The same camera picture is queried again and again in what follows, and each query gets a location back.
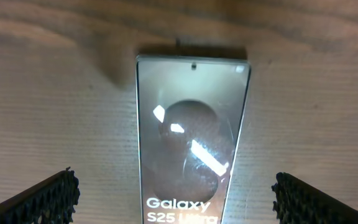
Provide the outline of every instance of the brown wood grain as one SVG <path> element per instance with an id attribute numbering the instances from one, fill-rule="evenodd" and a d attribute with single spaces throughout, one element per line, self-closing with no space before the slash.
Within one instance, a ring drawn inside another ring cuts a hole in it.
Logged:
<path id="1" fill-rule="evenodd" d="M 226 223 L 278 223 L 277 172 L 358 209 L 358 0 L 0 0 L 0 202 L 71 166 L 75 223 L 140 223 L 134 57 L 252 65 Z"/>

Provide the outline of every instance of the rectangular glossy device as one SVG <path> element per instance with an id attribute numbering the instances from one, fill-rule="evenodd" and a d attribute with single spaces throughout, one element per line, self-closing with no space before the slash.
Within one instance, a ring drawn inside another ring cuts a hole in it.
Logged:
<path id="1" fill-rule="evenodd" d="M 244 115 L 245 60 L 137 58 L 143 223 L 221 223 Z"/>

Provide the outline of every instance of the black object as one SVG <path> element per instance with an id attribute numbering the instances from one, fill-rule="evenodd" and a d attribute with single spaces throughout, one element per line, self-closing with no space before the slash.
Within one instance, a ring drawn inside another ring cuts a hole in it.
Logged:
<path id="1" fill-rule="evenodd" d="M 70 168 L 0 203 L 0 224 L 68 224 L 78 205 L 78 179 Z"/>
<path id="2" fill-rule="evenodd" d="M 278 173 L 272 186 L 280 224 L 358 224 L 358 211 L 308 185 L 296 177 Z"/>

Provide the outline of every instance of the wood grain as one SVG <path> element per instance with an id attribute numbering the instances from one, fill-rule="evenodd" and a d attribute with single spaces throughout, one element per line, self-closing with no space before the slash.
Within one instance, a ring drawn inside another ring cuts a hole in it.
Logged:
<path id="1" fill-rule="evenodd" d="M 140 223 L 139 47 L 244 46 L 226 223 L 278 223 L 289 172 L 358 209 L 358 0 L 0 0 L 0 202 L 71 166 L 76 223 Z"/>

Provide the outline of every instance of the phone box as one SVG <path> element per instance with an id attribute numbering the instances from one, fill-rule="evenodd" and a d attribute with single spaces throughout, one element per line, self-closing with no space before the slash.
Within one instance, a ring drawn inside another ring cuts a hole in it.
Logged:
<path id="1" fill-rule="evenodd" d="M 244 60 L 137 58 L 143 223 L 221 223 L 244 114 Z"/>

